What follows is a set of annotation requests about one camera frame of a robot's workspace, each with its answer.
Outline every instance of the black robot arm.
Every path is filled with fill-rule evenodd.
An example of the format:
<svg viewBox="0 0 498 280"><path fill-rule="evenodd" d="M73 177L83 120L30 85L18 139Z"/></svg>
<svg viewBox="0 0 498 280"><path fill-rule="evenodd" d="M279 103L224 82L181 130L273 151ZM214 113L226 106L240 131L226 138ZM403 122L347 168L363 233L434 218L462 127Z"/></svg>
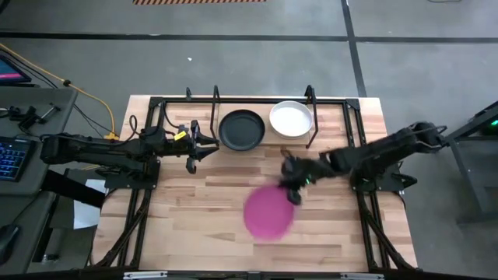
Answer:
<svg viewBox="0 0 498 280"><path fill-rule="evenodd" d="M441 128L417 122L367 145L321 152L319 159L301 159L284 152L280 185L288 189L289 200L298 205L299 190L321 178L349 174L352 186L374 180L413 153L437 152L444 145Z"/></svg>
<svg viewBox="0 0 498 280"><path fill-rule="evenodd" d="M138 138L127 141L97 139L81 135L42 135L41 159L47 164L73 161L114 167L125 172L145 173L151 161L162 156L188 156L187 170L195 173L195 160L201 161L219 148L199 147L216 144L218 140L204 136L197 121L191 122L191 133L181 128L168 138L164 128L142 130Z"/></svg>

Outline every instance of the gray floor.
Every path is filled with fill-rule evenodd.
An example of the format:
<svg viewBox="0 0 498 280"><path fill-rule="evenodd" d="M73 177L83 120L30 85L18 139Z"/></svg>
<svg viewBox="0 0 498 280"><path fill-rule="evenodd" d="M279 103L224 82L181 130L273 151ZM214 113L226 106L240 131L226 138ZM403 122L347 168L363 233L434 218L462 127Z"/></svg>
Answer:
<svg viewBox="0 0 498 280"><path fill-rule="evenodd" d="M357 36L497 37L498 2L349 0ZM129 1L16 0L0 29L37 32L345 35L339 0L136 7ZM347 43L4 39L27 58L106 100L117 127L131 94L211 93L357 96ZM358 44L368 96L381 98L389 132L427 120L464 124L496 101L496 44ZM101 105L77 104L109 124ZM73 114L68 132L96 135ZM406 192L419 266L458 275L498 275L498 225L459 227L474 205L450 151L412 156L419 178Z"/></svg>

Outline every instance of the white plate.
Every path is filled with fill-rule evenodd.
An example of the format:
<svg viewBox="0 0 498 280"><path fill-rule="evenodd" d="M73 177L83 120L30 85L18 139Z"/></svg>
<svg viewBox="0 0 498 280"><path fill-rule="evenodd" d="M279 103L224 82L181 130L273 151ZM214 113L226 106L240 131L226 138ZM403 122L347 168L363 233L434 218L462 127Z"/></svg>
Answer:
<svg viewBox="0 0 498 280"><path fill-rule="evenodd" d="M284 138L299 138L310 131L313 116L303 104L283 101L270 111L270 124Z"/></svg>

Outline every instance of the white paper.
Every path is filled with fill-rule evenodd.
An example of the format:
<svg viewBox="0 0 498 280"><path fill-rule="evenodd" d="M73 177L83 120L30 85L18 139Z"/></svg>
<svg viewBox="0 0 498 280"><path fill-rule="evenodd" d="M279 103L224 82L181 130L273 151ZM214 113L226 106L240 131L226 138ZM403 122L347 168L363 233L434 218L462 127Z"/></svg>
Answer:
<svg viewBox="0 0 498 280"><path fill-rule="evenodd" d="M105 180L89 179L86 181L86 186L94 190L106 193ZM100 209L82 202L75 201L75 222L74 229L84 229L99 224Z"/></svg>

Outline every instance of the pink frisbee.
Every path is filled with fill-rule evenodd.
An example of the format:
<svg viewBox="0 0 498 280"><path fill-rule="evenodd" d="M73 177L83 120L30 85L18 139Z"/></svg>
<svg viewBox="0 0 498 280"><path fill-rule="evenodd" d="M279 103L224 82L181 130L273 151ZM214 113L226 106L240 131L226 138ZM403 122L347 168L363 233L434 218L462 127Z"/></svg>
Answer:
<svg viewBox="0 0 498 280"><path fill-rule="evenodd" d="M283 188L259 187L249 195L244 204L244 223L255 238L277 240L292 225L294 208L287 200Z"/></svg>

